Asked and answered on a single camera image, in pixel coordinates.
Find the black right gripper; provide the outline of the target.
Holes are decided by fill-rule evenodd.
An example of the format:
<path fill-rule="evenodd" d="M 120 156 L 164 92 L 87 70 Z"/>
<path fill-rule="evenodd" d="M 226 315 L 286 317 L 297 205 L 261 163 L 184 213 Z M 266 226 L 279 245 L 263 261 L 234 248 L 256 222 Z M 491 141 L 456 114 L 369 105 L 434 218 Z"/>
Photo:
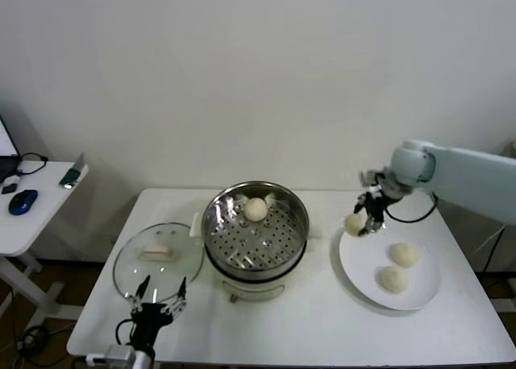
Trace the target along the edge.
<path fill-rule="evenodd" d="M 393 204 L 393 198 L 388 197 L 380 185 L 369 186 L 365 196 L 357 198 L 353 213 L 359 213 L 364 207 L 367 213 L 367 221 L 364 227 L 359 230 L 359 236 L 376 233 L 381 229 L 385 221 L 385 212 Z"/>

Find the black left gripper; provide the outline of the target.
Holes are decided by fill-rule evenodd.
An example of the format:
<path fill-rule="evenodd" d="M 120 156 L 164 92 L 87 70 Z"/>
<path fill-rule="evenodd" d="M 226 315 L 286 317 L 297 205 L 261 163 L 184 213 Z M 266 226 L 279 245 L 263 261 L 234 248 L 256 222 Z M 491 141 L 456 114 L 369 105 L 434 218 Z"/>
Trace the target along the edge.
<path fill-rule="evenodd" d="M 153 345 L 162 327 L 173 323 L 173 315 L 179 315 L 187 306 L 186 278 L 172 300 L 168 304 L 143 303 L 144 294 L 150 281 L 147 275 L 136 289 L 134 294 L 128 295 L 127 300 L 131 305 L 131 319 L 135 324 L 131 336 L 131 344 Z"/>

